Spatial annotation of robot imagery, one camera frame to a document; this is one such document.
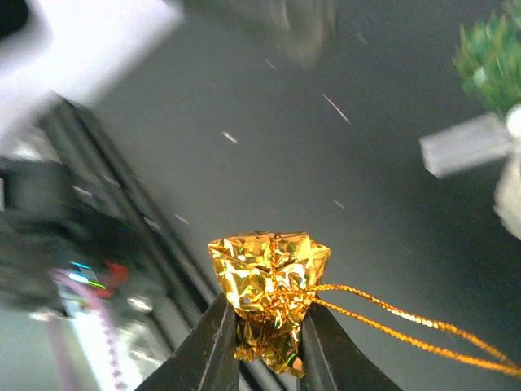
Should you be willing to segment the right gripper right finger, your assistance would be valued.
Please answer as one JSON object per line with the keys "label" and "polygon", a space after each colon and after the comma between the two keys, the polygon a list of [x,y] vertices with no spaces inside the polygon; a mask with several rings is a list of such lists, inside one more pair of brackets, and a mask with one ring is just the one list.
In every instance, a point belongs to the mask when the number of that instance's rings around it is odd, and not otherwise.
{"label": "right gripper right finger", "polygon": [[313,304],[301,328],[300,357],[308,391],[401,391],[354,344],[325,307]]}

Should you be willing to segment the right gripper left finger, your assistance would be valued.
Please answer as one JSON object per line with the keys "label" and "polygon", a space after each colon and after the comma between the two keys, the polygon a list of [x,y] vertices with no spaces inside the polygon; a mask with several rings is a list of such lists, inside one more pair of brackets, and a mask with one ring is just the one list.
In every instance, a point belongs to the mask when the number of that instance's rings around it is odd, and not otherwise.
{"label": "right gripper left finger", "polygon": [[137,391],[239,389],[234,327],[235,312],[220,294],[174,355],[148,376]]}

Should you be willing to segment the gold gift box ornament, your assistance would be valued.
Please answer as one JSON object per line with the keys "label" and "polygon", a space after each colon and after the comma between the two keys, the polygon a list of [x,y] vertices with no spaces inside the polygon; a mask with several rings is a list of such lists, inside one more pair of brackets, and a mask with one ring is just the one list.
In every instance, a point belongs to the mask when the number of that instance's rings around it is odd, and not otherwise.
{"label": "gold gift box ornament", "polygon": [[[256,231],[215,239],[208,244],[213,269],[226,300],[238,315],[236,359],[261,359],[269,369],[296,378],[305,375],[300,352],[304,318],[321,305],[369,325],[409,345],[467,365],[519,377],[520,367],[500,350],[450,323],[411,314],[360,289],[324,284],[331,249],[306,232]],[[428,344],[318,297],[319,292],[350,292],[395,316],[460,336],[495,359],[488,361]]]}

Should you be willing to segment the string light with white balls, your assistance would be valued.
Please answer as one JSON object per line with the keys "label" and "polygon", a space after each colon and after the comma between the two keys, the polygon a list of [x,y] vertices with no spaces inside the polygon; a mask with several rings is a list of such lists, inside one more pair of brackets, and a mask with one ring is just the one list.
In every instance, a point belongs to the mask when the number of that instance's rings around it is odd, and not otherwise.
{"label": "string light with white balls", "polygon": [[419,140],[423,164],[437,178],[500,160],[520,149],[520,106],[493,112]]}

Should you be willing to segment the small green christmas tree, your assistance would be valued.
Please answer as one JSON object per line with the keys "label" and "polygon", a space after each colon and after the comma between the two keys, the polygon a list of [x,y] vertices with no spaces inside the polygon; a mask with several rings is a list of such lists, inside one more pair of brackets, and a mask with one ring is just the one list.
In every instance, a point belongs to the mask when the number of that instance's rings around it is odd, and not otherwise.
{"label": "small green christmas tree", "polygon": [[490,130],[510,155],[494,193],[494,212],[520,238],[520,2],[505,1],[487,20],[460,28],[453,66],[465,93],[478,99]]}

